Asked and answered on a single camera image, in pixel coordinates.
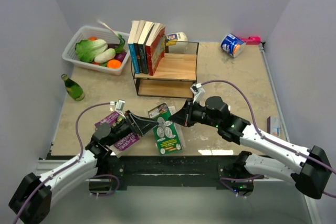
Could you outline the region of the green coin book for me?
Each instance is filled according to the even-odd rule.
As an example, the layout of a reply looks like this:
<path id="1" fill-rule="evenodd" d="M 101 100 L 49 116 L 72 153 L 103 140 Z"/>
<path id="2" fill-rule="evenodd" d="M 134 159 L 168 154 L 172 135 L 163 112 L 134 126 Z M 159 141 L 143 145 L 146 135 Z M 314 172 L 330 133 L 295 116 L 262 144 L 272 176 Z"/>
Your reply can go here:
<path id="1" fill-rule="evenodd" d="M 160 155 L 168 155 L 184 149 L 184 139 L 178 125 L 169 120 L 175 113 L 174 106 L 161 103 L 148 111 L 150 119 L 157 121 L 153 129 L 156 146 Z"/>

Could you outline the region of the red patterned book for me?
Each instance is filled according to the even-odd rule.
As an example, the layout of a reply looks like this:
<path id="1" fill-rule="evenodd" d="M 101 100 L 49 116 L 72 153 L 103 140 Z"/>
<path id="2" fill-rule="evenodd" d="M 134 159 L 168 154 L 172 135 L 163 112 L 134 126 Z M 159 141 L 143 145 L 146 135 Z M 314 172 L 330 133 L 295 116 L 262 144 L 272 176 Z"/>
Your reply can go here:
<path id="1" fill-rule="evenodd" d="M 165 39 L 165 25 L 155 23 L 145 44 L 146 60 L 150 76 L 154 75 L 160 60 L 164 57 Z"/>

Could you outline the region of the blue 26-storey treehouse book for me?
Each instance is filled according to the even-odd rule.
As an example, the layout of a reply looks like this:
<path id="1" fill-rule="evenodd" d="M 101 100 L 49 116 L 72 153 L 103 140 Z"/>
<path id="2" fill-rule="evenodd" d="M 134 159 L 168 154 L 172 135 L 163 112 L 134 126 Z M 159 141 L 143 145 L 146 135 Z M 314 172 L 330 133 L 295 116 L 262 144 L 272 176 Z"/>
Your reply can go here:
<path id="1" fill-rule="evenodd" d="M 129 38 L 128 38 L 128 47 L 129 47 L 129 51 L 130 51 L 131 60 L 132 60 L 132 64 L 133 64 L 135 74 L 140 73 L 140 68 L 139 68 L 137 57 L 136 57 L 137 53 L 136 53 L 136 49 L 135 49 L 135 36 L 137 34 L 138 25 L 139 25 L 138 20 L 133 20 L 132 21 L 132 26 L 131 26 L 131 30 L 130 30 Z"/>

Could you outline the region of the dark Edward Tulane book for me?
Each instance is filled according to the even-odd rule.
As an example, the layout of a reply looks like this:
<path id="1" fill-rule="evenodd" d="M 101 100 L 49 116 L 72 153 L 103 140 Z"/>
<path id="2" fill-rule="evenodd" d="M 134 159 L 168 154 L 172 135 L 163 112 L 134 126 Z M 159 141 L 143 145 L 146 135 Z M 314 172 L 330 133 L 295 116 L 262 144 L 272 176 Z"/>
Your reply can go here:
<path id="1" fill-rule="evenodd" d="M 142 34 L 142 30 L 145 26 L 146 21 L 145 20 L 140 20 L 138 23 L 138 28 L 135 34 L 135 39 L 134 39 L 134 46 L 135 46 L 135 52 L 136 52 L 136 58 L 138 62 L 138 67 L 139 67 L 139 73 L 143 74 L 148 74 L 148 67 L 146 66 L 145 62 L 145 51 L 144 47 L 142 44 L 139 43 L 139 39 Z"/>

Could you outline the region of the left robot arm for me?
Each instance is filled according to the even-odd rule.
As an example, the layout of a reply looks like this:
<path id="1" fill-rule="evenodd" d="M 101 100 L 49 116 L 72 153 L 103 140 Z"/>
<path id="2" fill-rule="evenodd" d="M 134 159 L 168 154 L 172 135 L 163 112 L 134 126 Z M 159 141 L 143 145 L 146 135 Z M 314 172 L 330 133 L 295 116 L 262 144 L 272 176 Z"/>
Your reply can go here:
<path id="1" fill-rule="evenodd" d="M 96 126 L 90 142 L 80 145 L 80 152 L 71 159 L 40 175 L 29 173 L 23 177 L 8 206 L 15 213 L 13 223 L 41 223 L 52 205 L 77 185 L 90 178 L 103 178 L 109 165 L 110 147 L 134 134 L 143 137 L 157 121 L 136 116 L 126 111 L 113 124 L 106 122 Z"/>

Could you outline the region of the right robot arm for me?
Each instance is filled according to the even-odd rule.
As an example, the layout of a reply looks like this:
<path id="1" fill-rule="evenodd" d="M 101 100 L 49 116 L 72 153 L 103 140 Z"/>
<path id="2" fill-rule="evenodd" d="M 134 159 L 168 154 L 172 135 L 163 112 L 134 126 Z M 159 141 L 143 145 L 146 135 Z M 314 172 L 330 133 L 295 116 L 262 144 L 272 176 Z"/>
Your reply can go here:
<path id="1" fill-rule="evenodd" d="M 232 114 L 219 96 L 206 99 L 204 105 L 188 99 L 169 120 L 184 127 L 196 123 L 215 127 L 224 140 L 265 154 L 265 157 L 242 155 L 242 161 L 234 165 L 234 173 L 239 178 L 264 175 L 293 183 L 301 193 L 313 199 L 320 199 L 324 194 L 331 176 L 324 149 L 316 145 L 312 148 L 295 145 L 260 130 Z"/>

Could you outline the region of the purple 117-storey treehouse book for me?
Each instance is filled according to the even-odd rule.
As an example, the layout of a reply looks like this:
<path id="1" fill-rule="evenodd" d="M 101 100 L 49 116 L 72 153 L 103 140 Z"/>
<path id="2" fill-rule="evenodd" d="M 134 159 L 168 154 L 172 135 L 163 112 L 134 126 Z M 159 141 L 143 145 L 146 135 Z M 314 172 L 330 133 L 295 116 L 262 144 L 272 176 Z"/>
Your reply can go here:
<path id="1" fill-rule="evenodd" d="M 118 122 L 121 119 L 122 116 L 118 112 L 114 111 L 99 122 L 95 123 L 95 127 L 97 128 L 102 123 L 112 125 L 113 123 Z M 140 138 L 135 133 L 130 133 L 126 137 L 122 138 L 121 140 L 110 146 L 110 149 L 113 151 L 113 155 L 115 155 L 116 157 L 121 157 L 122 155 L 127 153 L 130 147 L 135 145 L 139 140 Z"/>

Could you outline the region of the orange toy fruit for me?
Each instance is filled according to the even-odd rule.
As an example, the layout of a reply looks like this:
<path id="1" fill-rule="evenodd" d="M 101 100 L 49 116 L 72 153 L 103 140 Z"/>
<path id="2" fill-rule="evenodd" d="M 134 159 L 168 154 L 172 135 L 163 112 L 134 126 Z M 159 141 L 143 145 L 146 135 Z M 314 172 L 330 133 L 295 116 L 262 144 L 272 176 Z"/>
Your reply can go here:
<path id="1" fill-rule="evenodd" d="M 116 59 L 111 59 L 107 63 L 107 67 L 111 69 L 119 69 L 122 65 L 122 62 L 116 60 Z"/>

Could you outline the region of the white cartoon mug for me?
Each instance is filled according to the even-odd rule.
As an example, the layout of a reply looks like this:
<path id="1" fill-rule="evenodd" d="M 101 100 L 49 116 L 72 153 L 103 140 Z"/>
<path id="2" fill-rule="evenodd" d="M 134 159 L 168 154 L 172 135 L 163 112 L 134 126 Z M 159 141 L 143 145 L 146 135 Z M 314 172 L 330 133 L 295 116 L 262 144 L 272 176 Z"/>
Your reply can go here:
<path id="1" fill-rule="evenodd" d="M 188 38 L 184 32 L 167 34 L 165 40 L 165 52 L 183 54 L 186 51 L 187 42 Z"/>

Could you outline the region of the purple toy eggplant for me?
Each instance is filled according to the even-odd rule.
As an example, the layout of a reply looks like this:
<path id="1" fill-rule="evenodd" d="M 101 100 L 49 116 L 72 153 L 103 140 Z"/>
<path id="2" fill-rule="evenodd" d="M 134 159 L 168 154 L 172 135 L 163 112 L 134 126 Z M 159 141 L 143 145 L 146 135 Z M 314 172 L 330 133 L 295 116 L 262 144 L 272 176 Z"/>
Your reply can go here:
<path id="1" fill-rule="evenodd" d="M 115 57 L 114 57 L 114 59 L 118 60 L 119 62 L 123 62 L 123 60 L 125 59 L 126 55 L 127 55 L 127 52 L 123 51 L 121 53 L 116 54 Z"/>

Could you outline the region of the green glass bottle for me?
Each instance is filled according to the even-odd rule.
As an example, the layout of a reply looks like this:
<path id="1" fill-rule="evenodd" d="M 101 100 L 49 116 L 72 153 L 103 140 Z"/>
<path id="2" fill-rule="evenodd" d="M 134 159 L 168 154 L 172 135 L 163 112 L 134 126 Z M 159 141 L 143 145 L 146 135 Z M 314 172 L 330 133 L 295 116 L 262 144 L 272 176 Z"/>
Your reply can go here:
<path id="1" fill-rule="evenodd" d="M 78 83 L 71 80 L 66 74 L 62 74 L 61 79 L 65 84 L 67 93 L 72 99 L 75 101 L 81 101 L 84 99 L 85 93 Z"/>

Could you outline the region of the white toy radish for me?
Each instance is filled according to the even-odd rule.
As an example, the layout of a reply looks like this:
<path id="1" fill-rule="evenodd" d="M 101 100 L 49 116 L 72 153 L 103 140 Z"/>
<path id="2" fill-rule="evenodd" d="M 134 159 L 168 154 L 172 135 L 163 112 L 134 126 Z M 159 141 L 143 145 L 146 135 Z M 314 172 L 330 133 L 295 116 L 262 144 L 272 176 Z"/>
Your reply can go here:
<path id="1" fill-rule="evenodd" d="M 102 64 L 113 59 L 115 55 L 116 55 L 115 50 L 113 48 L 109 48 L 106 51 L 102 52 L 101 54 L 97 55 L 94 59 L 94 62 Z"/>

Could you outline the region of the white plastic basket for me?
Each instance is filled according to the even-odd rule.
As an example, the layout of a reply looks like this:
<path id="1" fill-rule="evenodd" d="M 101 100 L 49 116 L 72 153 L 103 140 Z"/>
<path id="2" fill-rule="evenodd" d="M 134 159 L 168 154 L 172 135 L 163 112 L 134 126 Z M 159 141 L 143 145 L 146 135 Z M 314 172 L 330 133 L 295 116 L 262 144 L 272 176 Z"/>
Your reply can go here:
<path id="1" fill-rule="evenodd" d="M 128 37 L 127 33 L 83 26 L 65 47 L 62 58 L 78 67 L 119 76 L 130 59 Z"/>

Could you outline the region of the small box at table edge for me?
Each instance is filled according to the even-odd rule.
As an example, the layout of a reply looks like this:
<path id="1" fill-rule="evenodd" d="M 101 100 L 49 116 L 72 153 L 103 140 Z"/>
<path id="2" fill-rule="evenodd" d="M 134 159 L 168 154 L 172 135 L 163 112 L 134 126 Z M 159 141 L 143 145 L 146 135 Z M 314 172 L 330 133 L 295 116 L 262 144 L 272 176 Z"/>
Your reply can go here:
<path id="1" fill-rule="evenodd" d="M 281 133 L 281 123 L 280 118 L 276 116 L 269 116 L 267 118 L 267 133 L 274 135 L 276 137 L 280 136 Z"/>

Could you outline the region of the toy cabbage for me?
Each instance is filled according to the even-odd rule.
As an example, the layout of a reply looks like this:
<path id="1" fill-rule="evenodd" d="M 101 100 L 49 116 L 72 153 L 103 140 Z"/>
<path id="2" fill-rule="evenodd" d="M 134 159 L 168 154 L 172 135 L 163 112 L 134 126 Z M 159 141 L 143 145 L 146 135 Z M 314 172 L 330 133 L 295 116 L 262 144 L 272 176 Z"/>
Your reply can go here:
<path id="1" fill-rule="evenodd" d="M 97 39 L 95 41 L 91 40 L 81 40 L 75 45 L 75 52 L 80 61 L 91 63 L 94 58 L 106 51 L 108 44 L 103 39 Z"/>

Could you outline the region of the pink stapler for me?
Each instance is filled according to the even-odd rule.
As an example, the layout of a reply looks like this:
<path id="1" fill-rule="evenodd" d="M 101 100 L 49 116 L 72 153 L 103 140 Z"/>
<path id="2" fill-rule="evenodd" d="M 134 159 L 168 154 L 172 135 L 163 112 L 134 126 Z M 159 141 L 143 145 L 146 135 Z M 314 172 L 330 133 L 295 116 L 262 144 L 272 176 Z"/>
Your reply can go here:
<path id="1" fill-rule="evenodd" d="M 240 38 L 246 45 L 259 45 L 261 43 L 261 38 L 259 36 L 250 36 L 247 38 Z"/>

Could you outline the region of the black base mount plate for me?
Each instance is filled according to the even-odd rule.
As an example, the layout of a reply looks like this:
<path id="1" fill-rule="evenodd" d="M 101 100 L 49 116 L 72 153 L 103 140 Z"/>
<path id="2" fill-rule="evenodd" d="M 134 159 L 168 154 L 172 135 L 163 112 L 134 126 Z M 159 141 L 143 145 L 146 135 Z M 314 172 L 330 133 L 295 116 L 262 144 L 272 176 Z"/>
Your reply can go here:
<path id="1" fill-rule="evenodd" d="M 255 176 L 244 168 L 247 155 L 248 152 L 229 156 L 112 156 L 98 166 L 100 177 L 89 180 L 89 190 L 106 193 L 131 186 L 230 186 L 248 194 L 253 191 Z"/>

